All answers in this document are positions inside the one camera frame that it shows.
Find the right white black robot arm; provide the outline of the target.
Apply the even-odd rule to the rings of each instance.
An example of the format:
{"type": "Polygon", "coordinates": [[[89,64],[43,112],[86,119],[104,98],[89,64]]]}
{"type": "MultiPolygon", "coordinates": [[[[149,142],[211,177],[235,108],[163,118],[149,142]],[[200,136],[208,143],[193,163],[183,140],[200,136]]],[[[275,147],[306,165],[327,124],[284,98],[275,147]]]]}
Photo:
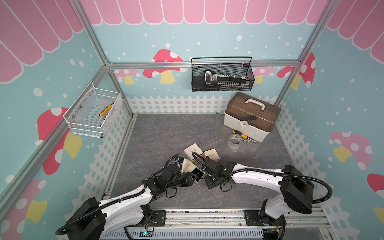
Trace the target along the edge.
{"type": "Polygon", "coordinates": [[[276,197],[264,200],[260,210],[253,214],[249,211],[245,213],[252,225],[285,226],[285,214],[294,211],[309,215],[314,204],[323,203],[333,195],[332,187],[328,183],[305,176],[291,165],[286,165],[283,169],[266,170],[234,162],[222,165],[196,152],[193,152],[192,156],[207,174],[206,184],[209,189],[247,184],[278,193],[276,197]]]}

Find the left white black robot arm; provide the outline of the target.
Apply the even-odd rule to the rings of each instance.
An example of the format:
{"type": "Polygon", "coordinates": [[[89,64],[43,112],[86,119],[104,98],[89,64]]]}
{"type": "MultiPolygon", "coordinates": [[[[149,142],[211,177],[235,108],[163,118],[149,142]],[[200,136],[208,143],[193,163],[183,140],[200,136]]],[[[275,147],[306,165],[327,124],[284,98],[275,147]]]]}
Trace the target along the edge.
{"type": "Polygon", "coordinates": [[[108,200],[86,200],[55,234],[70,240],[98,240],[122,227],[146,226],[153,218],[151,202],[162,195],[170,197],[168,190],[177,191],[194,184],[198,176],[185,173],[185,163],[186,159],[176,154],[134,190],[108,200]]]}

